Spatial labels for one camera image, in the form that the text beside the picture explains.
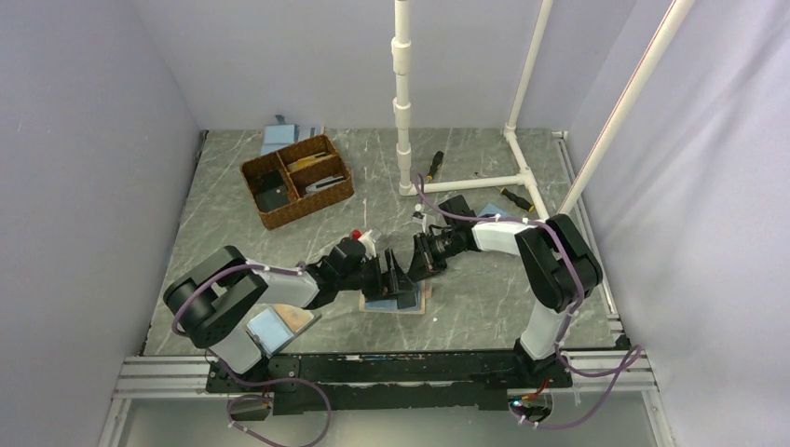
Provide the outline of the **tan blue card holder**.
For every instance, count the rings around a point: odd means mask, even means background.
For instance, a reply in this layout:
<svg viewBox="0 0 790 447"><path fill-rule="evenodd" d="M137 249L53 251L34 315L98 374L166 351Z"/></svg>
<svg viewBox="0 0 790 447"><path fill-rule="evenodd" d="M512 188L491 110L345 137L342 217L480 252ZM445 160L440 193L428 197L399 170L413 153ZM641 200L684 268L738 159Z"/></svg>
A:
<svg viewBox="0 0 790 447"><path fill-rule="evenodd" d="M386 299L379 301L366 302L363 295L359 296L358 308L366 313L402 314L402 315L424 315L426 313L427 301L432 294L432 285L426 281L421 281L415 292L415 305L398 308L397 299Z"/></svg>

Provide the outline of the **black credit card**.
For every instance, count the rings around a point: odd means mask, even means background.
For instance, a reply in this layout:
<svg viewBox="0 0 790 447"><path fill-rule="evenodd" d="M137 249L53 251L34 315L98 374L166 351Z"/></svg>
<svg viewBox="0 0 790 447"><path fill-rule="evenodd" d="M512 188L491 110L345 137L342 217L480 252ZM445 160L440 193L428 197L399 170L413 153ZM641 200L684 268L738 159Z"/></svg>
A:
<svg viewBox="0 0 790 447"><path fill-rule="evenodd" d="M416 311L423 303L422 291L415 290L408 293L401 293L396 298L396 309L404 311Z"/></svg>

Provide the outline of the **silver grey vip card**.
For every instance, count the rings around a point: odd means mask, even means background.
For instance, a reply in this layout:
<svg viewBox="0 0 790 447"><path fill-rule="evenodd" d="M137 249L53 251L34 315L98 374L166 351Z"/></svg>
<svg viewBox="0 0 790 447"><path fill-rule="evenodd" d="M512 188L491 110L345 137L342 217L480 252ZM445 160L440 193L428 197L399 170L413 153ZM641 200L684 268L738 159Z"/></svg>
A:
<svg viewBox="0 0 790 447"><path fill-rule="evenodd" d="M314 183L309 184L306 187L306 194L308 196L312 195L312 194L315 194L315 193L317 193L319 191L328 189L328 188L330 188L331 186L333 186L335 184L341 183L345 179L346 178L343 177L343 176L332 176L332 177L323 178L321 180L318 180L318 181L316 181Z"/></svg>

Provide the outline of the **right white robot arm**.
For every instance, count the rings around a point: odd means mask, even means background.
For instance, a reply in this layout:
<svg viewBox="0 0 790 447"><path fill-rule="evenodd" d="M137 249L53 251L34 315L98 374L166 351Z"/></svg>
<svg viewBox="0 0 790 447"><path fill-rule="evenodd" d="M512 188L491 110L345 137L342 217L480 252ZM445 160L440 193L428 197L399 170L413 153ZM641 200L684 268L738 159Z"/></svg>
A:
<svg viewBox="0 0 790 447"><path fill-rule="evenodd" d="M518 256L535 304L525 330L514 345L513 373L524 386L536 386L558 364L559 345L571 314L604 278L603 268L566 214L525 222L512 216L478 216L465 197L453 196L435 207L445 220L438 232L413 237L407 272L413 281L446 270L447 260L465 251Z"/></svg>

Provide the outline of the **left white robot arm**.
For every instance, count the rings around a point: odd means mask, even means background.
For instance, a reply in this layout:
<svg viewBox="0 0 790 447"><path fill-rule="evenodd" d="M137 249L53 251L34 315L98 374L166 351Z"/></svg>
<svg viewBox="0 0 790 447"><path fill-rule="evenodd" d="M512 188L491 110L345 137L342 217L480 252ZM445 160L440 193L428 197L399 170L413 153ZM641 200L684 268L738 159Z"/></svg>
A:
<svg viewBox="0 0 790 447"><path fill-rule="evenodd" d="M172 282L163 302L172 312L172 331L216 355L231 379L246 391L268 375L263 358L298 336L276 305L312 312L341 291L358 291L368 302L394 301L409 309L420 301L419 285L407 277L391 250L375 255L368 237L344 237L311 264L277 267L257 263L224 246Z"/></svg>

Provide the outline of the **gold credit card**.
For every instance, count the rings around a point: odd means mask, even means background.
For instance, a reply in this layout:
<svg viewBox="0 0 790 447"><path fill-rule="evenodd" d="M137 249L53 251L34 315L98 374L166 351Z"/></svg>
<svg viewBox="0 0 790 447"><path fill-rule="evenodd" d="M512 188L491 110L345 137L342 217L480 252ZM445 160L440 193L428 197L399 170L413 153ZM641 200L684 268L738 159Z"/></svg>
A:
<svg viewBox="0 0 790 447"><path fill-rule="evenodd" d="M321 152L321 153L313 154L313 155L310 155L310 156L305 156L305 157L299 158L299 159L295 160L294 162L288 164L286 166L286 169L289 172L296 172L298 170L310 167L310 166L322 161L322 159L330 157L330 156L331 156L331 154L329 152Z"/></svg>

